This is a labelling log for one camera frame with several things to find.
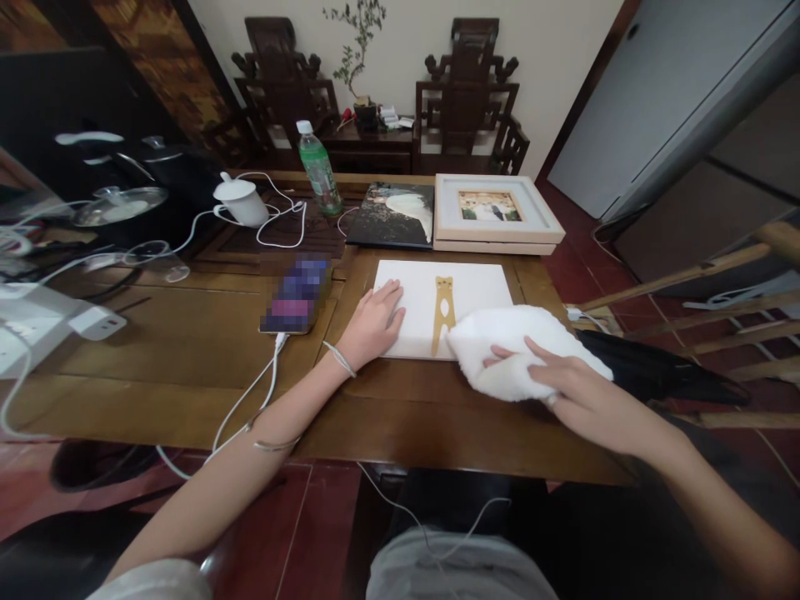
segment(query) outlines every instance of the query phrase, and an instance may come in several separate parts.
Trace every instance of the cat drawing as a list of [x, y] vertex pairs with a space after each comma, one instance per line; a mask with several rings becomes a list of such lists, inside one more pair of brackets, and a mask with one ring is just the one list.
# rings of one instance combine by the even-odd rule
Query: cat drawing
[[436, 357], [439, 349], [439, 338], [442, 336], [442, 326], [447, 326], [447, 330], [456, 326], [456, 314], [453, 311], [453, 278], [436, 278], [436, 312], [433, 314], [433, 345], [431, 346], [431, 356]]

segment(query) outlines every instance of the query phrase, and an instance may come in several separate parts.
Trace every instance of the black pot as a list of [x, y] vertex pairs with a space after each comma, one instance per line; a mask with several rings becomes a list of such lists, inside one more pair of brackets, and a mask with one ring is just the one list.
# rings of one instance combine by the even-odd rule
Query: black pot
[[356, 127], [359, 132], [376, 132], [378, 130], [378, 105], [370, 101], [367, 106], [353, 105], [356, 112]]

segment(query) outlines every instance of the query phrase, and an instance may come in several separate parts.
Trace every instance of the carved wooden chair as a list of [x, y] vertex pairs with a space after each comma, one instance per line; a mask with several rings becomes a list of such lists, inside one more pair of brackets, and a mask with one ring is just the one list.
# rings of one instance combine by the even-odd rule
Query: carved wooden chair
[[[285, 17], [248, 17], [244, 20], [253, 52], [231, 56], [242, 71], [235, 77], [247, 109], [217, 126], [236, 127], [247, 122], [251, 139], [262, 149], [261, 168], [302, 168], [297, 155], [297, 121], [310, 121], [317, 135], [332, 129], [339, 119], [333, 82], [317, 79], [320, 59], [308, 60], [296, 52], [292, 22]], [[285, 138], [276, 144], [270, 133]]]
[[[758, 243], [738, 250], [719, 258], [714, 258], [697, 267], [686, 269], [666, 277], [661, 277], [652, 282], [643, 283], [622, 292], [603, 296], [597, 300], [581, 304], [580, 308], [585, 313], [597, 308], [606, 307], [610, 304], [618, 303], [630, 298], [636, 298], [647, 293], [656, 292], [662, 288], [668, 288], [677, 283], [691, 281], [692, 279], [708, 277], [716, 273], [727, 271], [731, 268], [740, 267], [744, 264], [752, 263], [767, 255], [774, 253], [783, 258], [790, 265], [789, 268], [800, 267], [800, 232], [786, 222], [774, 222], [759, 228], [754, 237]], [[701, 312], [690, 317], [681, 317], [669, 322], [638, 329], [625, 333], [626, 339], [640, 341], [646, 340], [662, 333], [670, 333], [703, 325], [705, 323], [715, 323], [723, 319], [734, 318], [742, 315], [759, 313], [774, 308], [791, 306], [800, 303], [800, 289], [793, 289], [787, 292], [762, 296], [753, 300], [747, 300], [738, 304], [733, 304], [727, 308]], [[703, 342], [692, 347], [685, 347], [681, 354], [686, 357], [700, 356], [706, 353], [716, 352], [725, 348], [735, 348], [747, 344], [765, 342], [767, 340], [785, 338], [790, 335], [800, 335], [800, 321], [797, 319], [785, 319], [768, 323], [766, 325], [742, 329], [736, 334], [728, 337], [720, 337], [711, 342]], [[792, 383], [800, 383], [800, 356], [784, 358], [782, 360], [759, 362], [745, 367], [735, 368], [724, 373], [733, 381], [746, 382], [759, 378], [781, 378]], [[800, 428], [800, 415], [795, 415], [792, 421], [792, 428]]]
[[254, 123], [255, 115], [242, 110], [222, 123], [211, 123], [202, 136], [225, 167], [260, 168], [267, 156], [267, 142], [265, 137], [256, 138]]
[[[417, 82], [415, 173], [519, 173], [530, 144], [511, 114], [519, 84], [508, 78], [519, 61], [503, 66], [503, 57], [494, 56], [499, 27], [499, 19], [453, 19], [452, 54], [438, 65], [433, 55], [425, 59], [431, 80]], [[438, 132], [439, 154], [422, 151], [431, 130]], [[492, 134], [491, 152], [475, 153], [476, 141]]]

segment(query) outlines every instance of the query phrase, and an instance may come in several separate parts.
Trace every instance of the wrist bracelet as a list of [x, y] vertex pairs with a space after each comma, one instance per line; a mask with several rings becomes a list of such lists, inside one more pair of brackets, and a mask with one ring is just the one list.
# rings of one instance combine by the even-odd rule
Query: wrist bracelet
[[273, 446], [272, 444], [267, 444], [264, 442], [255, 442], [253, 446], [258, 448], [259, 450], [263, 450], [264, 452], [280, 452], [281, 450], [286, 450], [287, 448], [294, 448], [299, 441], [300, 437], [298, 437], [293, 442], [278, 444], [277, 446]]
[[333, 346], [332, 344], [329, 344], [328, 342], [324, 342], [324, 341], [322, 343], [325, 344], [327, 346], [327, 349], [330, 350], [333, 353], [333, 356], [336, 358], [336, 362], [339, 363], [340, 365], [342, 365], [345, 368], [345, 370], [348, 373], [350, 373], [350, 377], [355, 378], [356, 377], [356, 372], [353, 371], [353, 368], [350, 366], [350, 363], [348, 362], [348, 360], [344, 356], [342, 356], [342, 353], [339, 352], [336, 349], [336, 347]]

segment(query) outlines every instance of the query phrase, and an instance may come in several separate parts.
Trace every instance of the pot lid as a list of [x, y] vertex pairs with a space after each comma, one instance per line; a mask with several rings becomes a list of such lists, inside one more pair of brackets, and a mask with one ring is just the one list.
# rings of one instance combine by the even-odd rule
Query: pot lid
[[154, 209], [167, 199], [169, 192], [162, 187], [137, 187], [119, 191], [113, 187], [97, 190], [98, 200], [87, 204], [72, 217], [78, 227], [100, 227], [127, 221]]
[[222, 183], [214, 190], [214, 198], [220, 202], [230, 202], [245, 198], [256, 191], [256, 184], [253, 182], [245, 181], [244, 179], [231, 179], [231, 176], [224, 171], [219, 176], [222, 178]]
[[145, 163], [160, 163], [183, 155], [183, 150], [179, 146], [168, 146], [162, 136], [143, 137], [142, 142], [146, 147], [140, 154]]

